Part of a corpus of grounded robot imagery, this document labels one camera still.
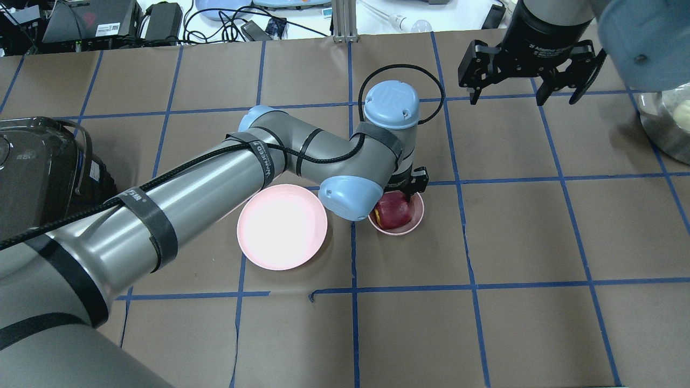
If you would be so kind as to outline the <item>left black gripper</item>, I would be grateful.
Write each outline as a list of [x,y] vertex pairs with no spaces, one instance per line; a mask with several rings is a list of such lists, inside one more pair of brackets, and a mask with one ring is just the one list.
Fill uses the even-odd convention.
[[386,192],[402,192],[407,196],[407,202],[411,201],[411,197],[419,192],[426,191],[429,183],[429,174],[426,167],[418,167],[414,169],[412,165],[401,174],[395,174],[390,177],[387,185],[383,191]]

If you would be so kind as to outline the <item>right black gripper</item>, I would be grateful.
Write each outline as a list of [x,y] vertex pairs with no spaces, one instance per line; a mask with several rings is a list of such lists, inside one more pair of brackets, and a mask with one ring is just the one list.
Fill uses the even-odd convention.
[[537,106],[553,93],[574,89],[577,103],[594,83],[606,59],[590,39],[582,39],[594,13],[589,1],[519,1],[497,46],[473,40],[458,67],[459,86],[476,105],[481,91],[505,79],[540,77]]

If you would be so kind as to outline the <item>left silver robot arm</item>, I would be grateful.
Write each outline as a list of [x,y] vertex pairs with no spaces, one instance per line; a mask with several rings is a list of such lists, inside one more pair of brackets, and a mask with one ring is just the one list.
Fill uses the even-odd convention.
[[350,139],[254,106],[204,155],[2,241],[2,387],[168,387],[99,333],[114,298],[287,170],[317,182],[323,206],[350,221],[386,191],[423,191],[412,171],[419,104],[397,80],[360,90]]

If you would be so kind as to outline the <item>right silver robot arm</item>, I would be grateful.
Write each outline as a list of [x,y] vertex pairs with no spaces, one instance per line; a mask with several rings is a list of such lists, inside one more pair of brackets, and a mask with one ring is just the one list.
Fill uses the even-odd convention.
[[497,46],[472,41],[459,86],[481,91],[510,78],[542,79],[538,106],[563,88],[575,104],[611,59],[622,81],[646,92],[688,82],[688,1],[519,1]]

